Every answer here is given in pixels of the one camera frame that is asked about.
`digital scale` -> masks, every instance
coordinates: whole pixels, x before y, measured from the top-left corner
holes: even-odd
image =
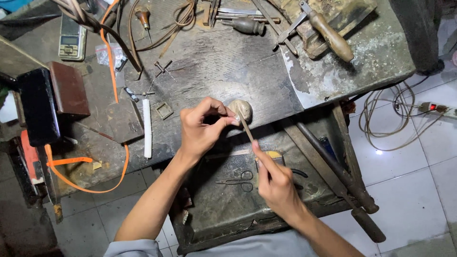
[[[58,56],[62,60],[82,61],[85,57],[87,30],[66,15],[62,15]]]

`right hand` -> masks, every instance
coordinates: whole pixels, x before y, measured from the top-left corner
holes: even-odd
[[[252,143],[252,150],[259,158],[259,195],[289,225],[299,221],[308,210],[295,190],[292,170],[262,152],[257,140]]]

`hand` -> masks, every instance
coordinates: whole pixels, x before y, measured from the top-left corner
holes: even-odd
[[[257,140],[252,143],[252,150],[259,158],[259,195],[277,215],[294,226],[308,210],[295,191],[292,170],[262,152]]]
[[[208,115],[222,116],[215,124],[204,124]],[[222,130],[228,125],[239,126],[234,118],[235,113],[224,104],[209,96],[205,97],[195,108],[183,109],[181,116],[181,151],[195,163],[210,150]]]

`wooden workbench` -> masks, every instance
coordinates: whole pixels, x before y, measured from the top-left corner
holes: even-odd
[[[166,31],[163,28],[173,22],[172,11],[181,3],[182,0],[161,1],[160,5],[144,3],[152,10],[150,23],[153,39]],[[261,4],[271,16],[279,16],[269,3],[262,1]],[[240,0],[223,0],[222,6],[255,9],[249,1]],[[130,2],[123,12],[121,23],[121,37],[124,39],[128,38],[126,24],[129,9]],[[273,52],[271,30],[260,37],[241,34],[220,22],[210,29],[199,21],[201,15],[192,27],[178,33],[162,59],[158,59],[158,55],[163,45],[141,52],[145,71],[139,81],[126,82],[126,86],[137,93],[147,91],[152,82],[150,78],[158,71],[153,60],[163,64],[173,60],[168,69],[177,82],[167,74],[154,80],[153,90],[156,94],[149,96],[152,105],[153,158],[147,160],[143,157],[143,139],[131,143],[128,172],[174,156],[181,143],[179,111],[195,106],[205,96],[212,96],[225,104],[237,98],[249,101],[253,107],[250,126],[255,128],[304,109],[370,91],[410,76],[414,65],[405,35],[388,0],[379,0],[375,12],[363,22],[363,26],[355,29],[348,40],[355,55],[351,64],[343,63],[332,52],[319,60],[310,60],[301,50],[297,37],[293,38],[292,43],[299,50],[299,58],[293,56],[286,47]],[[132,27],[134,38],[146,36],[135,17]],[[26,33],[14,44],[44,63],[60,61],[57,56],[59,31],[60,19],[54,19]],[[148,42],[144,38],[136,44],[141,47]],[[97,63],[95,46],[100,44],[103,42],[98,35],[88,33],[86,59],[83,63],[72,65],[83,73],[90,104],[91,116],[81,122],[112,134],[104,110],[114,102],[114,97],[108,67]],[[155,104],[160,102],[167,102],[174,111],[166,120],[160,119],[154,110]],[[228,135],[240,132],[234,129]],[[125,159],[125,150],[121,145],[77,125],[64,129],[64,135],[79,142],[69,148],[72,150],[65,153],[66,157],[81,156],[85,152],[103,162],[103,167],[95,171],[91,164],[60,166],[59,169],[71,180],[80,186],[91,187],[120,176]],[[61,184],[62,195],[72,192],[73,188]]]

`left hand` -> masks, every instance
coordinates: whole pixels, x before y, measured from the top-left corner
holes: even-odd
[[[213,125],[204,124],[208,115],[220,115],[221,118]],[[183,155],[190,157],[195,163],[210,150],[222,130],[228,125],[239,126],[234,118],[235,113],[224,104],[209,96],[205,97],[195,108],[181,110],[181,150]]]

